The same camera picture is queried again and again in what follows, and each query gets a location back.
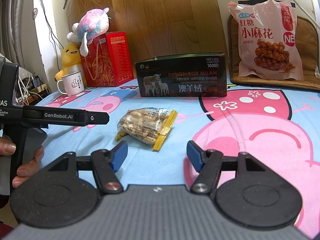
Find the sheep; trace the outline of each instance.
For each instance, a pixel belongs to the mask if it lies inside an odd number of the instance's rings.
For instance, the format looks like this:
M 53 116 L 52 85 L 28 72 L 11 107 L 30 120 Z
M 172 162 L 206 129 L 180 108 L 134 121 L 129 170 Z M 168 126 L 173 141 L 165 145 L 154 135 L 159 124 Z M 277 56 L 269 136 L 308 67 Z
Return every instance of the sheep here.
M 151 82 L 151 85 L 144 85 L 146 89 L 146 96 L 150 96 L 149 90 L 152 90 L 152 94 L 155 96 L 155 83 L 156 82 Z
M 162 91 L 164 92 L 164 95 L 166 95 L 166 92 L 167 92 L 167 94 L 169 94 L 169 89 L 168 89 L 167 83 L 162 83 L 161 81 L 157 81 L 157 83 L 161 89 L 161 96 L 162 96 Z
M 144 79 L 143 79 L 144 86 L 151 85 L 151 82 L 161 81 L 160 76 L 161 76 L 161 74 L 160 75 L 154 74 L 153 76 L 144 77 Z

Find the charger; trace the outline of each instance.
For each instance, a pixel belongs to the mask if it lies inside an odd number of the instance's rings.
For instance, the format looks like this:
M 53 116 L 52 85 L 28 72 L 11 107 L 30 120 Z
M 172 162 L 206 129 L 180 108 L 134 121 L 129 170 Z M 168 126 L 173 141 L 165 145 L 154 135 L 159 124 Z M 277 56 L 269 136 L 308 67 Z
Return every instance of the charger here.
M 31 83 L 32 83 L 32 87 L 33 88 L 37 88 L 38 86 L 41 86 L 41 82 L 40 82 L 39 76 L 35 76 L 35 79 L 33 79 L 31 81 Z

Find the curtain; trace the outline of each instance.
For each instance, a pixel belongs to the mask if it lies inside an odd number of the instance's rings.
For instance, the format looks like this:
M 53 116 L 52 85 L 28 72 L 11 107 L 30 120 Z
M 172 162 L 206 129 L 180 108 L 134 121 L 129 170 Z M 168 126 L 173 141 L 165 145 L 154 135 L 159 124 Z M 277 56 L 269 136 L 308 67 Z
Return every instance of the curtain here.
M 24 68 L 20 38 L 22 1 L 0 0 L 0 53 Z

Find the metal screw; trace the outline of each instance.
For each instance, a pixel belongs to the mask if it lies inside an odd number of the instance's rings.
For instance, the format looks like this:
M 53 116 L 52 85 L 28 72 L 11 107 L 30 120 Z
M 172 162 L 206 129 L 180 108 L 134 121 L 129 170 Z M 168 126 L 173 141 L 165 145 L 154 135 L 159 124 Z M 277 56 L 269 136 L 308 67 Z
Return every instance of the metal screw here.
M 158 192 L 162 191 L 162 188 L 160 188 L 160 187 L 155 187 L 155 188 L 153 189 L 153 191 L 156 192 L 156 193 L 158 193 Z
M 206 192 L 208 190 L 208 186 L 204 183 L 194 184 L 192 190 L 195 192 Z
M 121 185 L 117 182 L 108 182 L 104 187 L 107 190 L 116 191 L 121 188 Z

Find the yellow duck plush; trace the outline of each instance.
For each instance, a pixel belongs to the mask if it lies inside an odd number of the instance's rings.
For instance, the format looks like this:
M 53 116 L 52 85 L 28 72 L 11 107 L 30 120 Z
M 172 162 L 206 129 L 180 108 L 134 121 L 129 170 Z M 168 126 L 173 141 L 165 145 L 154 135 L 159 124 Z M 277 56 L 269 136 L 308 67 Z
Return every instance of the yellow duck plush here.
M 77 44 L 69 44 L 68 46 L 64 47 L 61 53 L 61 60 L 62 60 L 62 70 L 60 70 L 56 76 L 55 80 L 58 81 L 61 77 L 71 74 L 76 71 L 81 71 L 82 80 L 84 86 L 87 86 L 87 82 L 84 77 L 80 51 L 78 49 Z

